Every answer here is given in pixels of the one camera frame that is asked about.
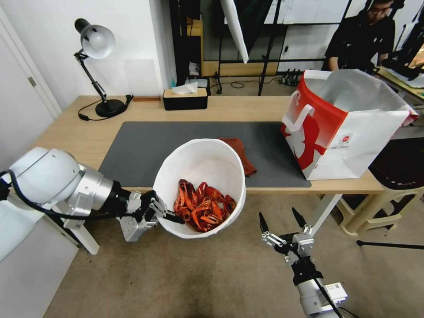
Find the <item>white bucket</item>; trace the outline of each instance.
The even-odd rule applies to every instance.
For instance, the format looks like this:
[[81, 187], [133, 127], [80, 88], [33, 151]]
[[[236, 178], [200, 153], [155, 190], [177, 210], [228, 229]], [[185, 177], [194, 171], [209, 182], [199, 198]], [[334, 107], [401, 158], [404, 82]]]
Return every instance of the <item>white bucket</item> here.
[[168, 232], [183, 239], [208, 237], [227, 227], [239, 216], [246, 199], [244, 169], [238, 154], [218, 139], [194, 139], [175, 149], [163, 162], [156, 175], [153, 190], [171, 211], [178, 194], [178, 182], [185, 179], [197, 189], [201, 182], [230, 195], [237, 205], [221, 225], [199, 233], [188, 224], [159, 218]]

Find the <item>lamp base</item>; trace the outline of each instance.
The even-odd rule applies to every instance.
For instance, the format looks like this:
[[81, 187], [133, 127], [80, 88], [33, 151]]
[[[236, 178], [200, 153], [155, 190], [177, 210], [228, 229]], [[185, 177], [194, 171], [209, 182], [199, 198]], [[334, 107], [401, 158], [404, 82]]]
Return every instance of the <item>lamp base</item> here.
[[107, 103], [101, 102], [96, 106], [96, 114], [100, 117], [113, 117], [125, 111], [125, 104], [117, 99], [109, 99]]

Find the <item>lamp shade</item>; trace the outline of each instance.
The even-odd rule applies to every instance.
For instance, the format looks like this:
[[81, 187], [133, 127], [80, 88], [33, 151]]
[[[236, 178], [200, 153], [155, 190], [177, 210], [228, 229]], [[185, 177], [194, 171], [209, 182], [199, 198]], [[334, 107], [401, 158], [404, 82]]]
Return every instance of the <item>lamp shade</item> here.
[[85, 19], [77, 19], [75, 28], [81, 34], [81, 46], [89, 57], [102, 59], [112, 53], [115, 47], [115, 37], [109, 29], [91, 25]]

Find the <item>gray floor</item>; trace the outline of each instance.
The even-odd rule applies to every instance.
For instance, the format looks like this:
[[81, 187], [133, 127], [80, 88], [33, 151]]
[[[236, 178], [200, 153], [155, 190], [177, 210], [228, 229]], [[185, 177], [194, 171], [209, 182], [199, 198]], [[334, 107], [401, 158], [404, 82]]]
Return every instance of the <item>gray floor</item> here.
[[[223, 94], [256, 95], [257, 84], [247, 84], [238, 90], [227, 84]], [[274, 81], [264, 95], [291, 91]], [[304, 317], [291, 269], [260, 240], [258, 212], [274, 233], [283, 234], [298, 230], [292, 206], [308, 220], [318, 202], [312, 195], [248, 195], [230, 227], [201, 240], [183, 240], [158, 227], [126, 243], [116, 220], [87, 222], [99, 253], [79, 250], [45, 318]], [[392, 230], [374, 229], [360, 238], [423, 244], [424, 203], [404, 215]], [[344, 306], [360, 318], [424, 317], [424, 253], [358, 247], [357, 238], [340, 231], [339, 218], [333, 211], [316, 234], [314, 261], [326, 283], [343, 284], [349, 294]]]

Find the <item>lamp arm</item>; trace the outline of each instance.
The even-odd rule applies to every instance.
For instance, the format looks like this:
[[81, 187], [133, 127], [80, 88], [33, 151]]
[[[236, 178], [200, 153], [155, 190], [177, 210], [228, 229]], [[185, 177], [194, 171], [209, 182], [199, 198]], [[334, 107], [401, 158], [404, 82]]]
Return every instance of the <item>lamp arm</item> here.
[[75, 58], [78, 60], [78, 62], [81, 64], [81, 67], [83, 68], [83, 70], [85, 71], [85, 73], [87, 74], [88, 78], [91, 81], [91, 84], [93, 85], [94, 89], [96, 90], [97, 94], [100, 95], [100, 97], [102, 98], [103, 103], [107, 103], [107, 98], [106, 98], [106, 92], [103, 89], [103, 87], [94, 80], [94, 78], [91, 76], [90, 72], [87, 70], [87, 68], [85, 67], [84, 64], [84, 60], [86, 58], [88, 58], [88, 55], [83, 53], [83, 50], [81, 49], [80, 51], [78, 51], [77, 53], [74, 54]]

